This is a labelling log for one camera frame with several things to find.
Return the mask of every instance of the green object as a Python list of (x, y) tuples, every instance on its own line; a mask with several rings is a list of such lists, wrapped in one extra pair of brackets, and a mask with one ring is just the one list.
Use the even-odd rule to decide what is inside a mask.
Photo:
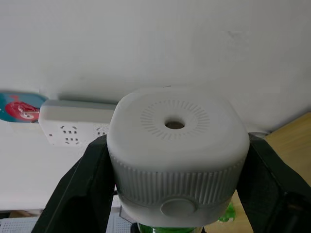
[(234, 209), (232, 202), (230, 202), (230, 204), (228, 205), (228, 207), (225, 211), (225, 214), (223, 216), (221, 216), (218, 219), (218, 221), (220, 221), (220, 222), (232, 222), (235, 218), (236, 218), (235, 209)]
[(148, 227), (139, 224), (140, 233), (191, 233), (195, 230), (192, 228), (167, 228), (167, 227)]

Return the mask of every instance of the white power strip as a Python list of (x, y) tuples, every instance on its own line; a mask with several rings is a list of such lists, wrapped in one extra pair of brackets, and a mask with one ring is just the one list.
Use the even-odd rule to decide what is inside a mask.
[(47, 100), (39, 124), (50, 144), (83, 147), (108, 133), (116, 106), (67, 100)]

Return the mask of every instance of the wooden surface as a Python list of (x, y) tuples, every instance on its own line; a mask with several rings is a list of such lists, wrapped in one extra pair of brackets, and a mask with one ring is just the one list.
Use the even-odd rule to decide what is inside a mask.
[(311, 185), (311, 113), (266, 136), (280, 158)]
[[(311, 113), (266, 136), (267, 142), (280, 158), (311, 185)], [(205, 226), (207, 233), (252, 233), (252, 227), (237, 191), (232, 197), (236, 210), (233, 222), (214, 222)]]

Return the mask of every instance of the power strip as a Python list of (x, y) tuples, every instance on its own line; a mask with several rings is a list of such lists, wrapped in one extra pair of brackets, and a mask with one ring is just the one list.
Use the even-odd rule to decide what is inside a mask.
[(116, 105), (47, 100), (40, 108), (39, 124), (50, 144), (83, 147), (109, 130)]

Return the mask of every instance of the round button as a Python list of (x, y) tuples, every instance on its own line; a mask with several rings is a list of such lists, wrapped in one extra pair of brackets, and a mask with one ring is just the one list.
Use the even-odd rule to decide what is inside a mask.
[(171, 199), (161, 206), (161, 212), (169, 217), (185, 217), (195, 211), (195, 205), (186, 199)]

